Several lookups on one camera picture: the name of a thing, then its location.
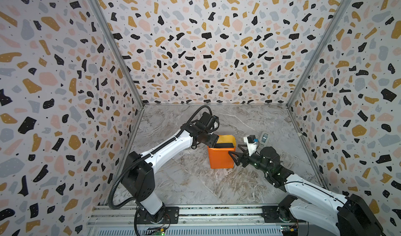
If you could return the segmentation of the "dark blue gift box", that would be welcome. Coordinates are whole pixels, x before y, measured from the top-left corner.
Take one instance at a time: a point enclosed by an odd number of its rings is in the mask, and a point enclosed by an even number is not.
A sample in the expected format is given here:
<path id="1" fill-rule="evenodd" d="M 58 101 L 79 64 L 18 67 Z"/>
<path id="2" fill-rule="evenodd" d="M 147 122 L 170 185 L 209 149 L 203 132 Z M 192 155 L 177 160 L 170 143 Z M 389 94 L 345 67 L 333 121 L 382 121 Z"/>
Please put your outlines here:
<path id="1" fill-rule="evenodd" d="M 232 143 L 219 143 L 214 146 L 214 148 L 234 148 Z"/>

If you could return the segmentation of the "white tape dispenser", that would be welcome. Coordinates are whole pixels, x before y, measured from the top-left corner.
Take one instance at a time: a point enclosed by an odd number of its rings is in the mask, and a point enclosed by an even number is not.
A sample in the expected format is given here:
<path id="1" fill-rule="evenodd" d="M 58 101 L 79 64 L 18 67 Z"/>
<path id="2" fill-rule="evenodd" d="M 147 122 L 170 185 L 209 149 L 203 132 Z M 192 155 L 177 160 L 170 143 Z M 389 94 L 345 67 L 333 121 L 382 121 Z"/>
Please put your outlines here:
<path id="1" fill-rule="evenodd" d="M 269 134 L 267 132 L 262 132 L 259 139 L 261 145 L 265 145 L 269 140 Z"/>

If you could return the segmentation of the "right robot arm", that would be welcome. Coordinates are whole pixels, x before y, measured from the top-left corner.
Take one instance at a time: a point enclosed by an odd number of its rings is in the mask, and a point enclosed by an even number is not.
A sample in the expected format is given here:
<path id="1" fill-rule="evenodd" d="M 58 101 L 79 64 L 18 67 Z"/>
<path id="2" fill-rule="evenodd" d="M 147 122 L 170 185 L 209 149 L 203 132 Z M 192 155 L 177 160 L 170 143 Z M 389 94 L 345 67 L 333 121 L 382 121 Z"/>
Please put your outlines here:
<path id="1" fill-rule="evenodd" d="M 275 188 L 286 192 L 276 214 L 283 222 L 303 220 L 336 236 L 380 236 L 383 227 L 358 195 L 345 196 L 313 184 L 282 166 L 279 154 L 265 147 L 258 154 L 228 153 L 237 166 L 253 166 Z"/>

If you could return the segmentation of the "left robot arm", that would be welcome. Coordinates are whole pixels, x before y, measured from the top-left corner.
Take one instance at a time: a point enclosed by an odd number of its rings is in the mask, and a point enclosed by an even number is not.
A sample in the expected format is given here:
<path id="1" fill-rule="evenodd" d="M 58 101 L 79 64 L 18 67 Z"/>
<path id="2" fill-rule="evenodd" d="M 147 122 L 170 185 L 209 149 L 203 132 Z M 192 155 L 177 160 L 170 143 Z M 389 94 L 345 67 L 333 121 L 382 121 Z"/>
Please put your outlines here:
<path id="1" fill-rule="evenodd" d="M 196 149 L 198 144 L 213 147 L 219 136 L 219 118 L 211 111 L 204 112 L 195 120 L 198 109 L 191 118 L 169 139 L 143 153 L 128 155 L 117 185 L 122 184 L 131 194 L 129 201 L 135 201 L 153 220 L 164 215 L 165 204 L 155 193 L 155 174 L 171 158 L 185 149 Z"/>

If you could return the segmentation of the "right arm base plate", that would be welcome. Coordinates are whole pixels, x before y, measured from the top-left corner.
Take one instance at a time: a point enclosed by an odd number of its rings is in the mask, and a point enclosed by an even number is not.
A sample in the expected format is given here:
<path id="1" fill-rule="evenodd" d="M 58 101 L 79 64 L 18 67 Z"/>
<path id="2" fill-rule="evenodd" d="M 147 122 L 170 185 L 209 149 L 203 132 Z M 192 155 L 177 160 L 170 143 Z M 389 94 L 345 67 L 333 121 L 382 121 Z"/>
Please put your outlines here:
<path id="1" fill-rule="evenodd" d="M 306 223 L 305 220 L 297 219 L 290 209 L 294 209 L 295 206 L 289 207 L 278 206 L 278 205 L 267 205 L 262 206 L 261 216 L 265 223 Z"/>

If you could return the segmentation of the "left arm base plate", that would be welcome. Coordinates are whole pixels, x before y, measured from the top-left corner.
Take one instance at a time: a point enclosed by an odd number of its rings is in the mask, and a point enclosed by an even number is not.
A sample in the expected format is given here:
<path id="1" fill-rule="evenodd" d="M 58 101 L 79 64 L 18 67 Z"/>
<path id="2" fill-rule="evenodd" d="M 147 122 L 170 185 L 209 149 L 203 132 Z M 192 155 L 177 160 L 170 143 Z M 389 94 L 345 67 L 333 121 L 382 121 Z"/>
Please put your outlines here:
<path id="1" fill-rule="evenodd" d="M 146 209 L 139 209 L 135 220 L 139 225 L 150 224 L 177 224 L 179 220 L 180 208 L 178 206 L 163 206 L 158 212 L 152 215 Z"/>

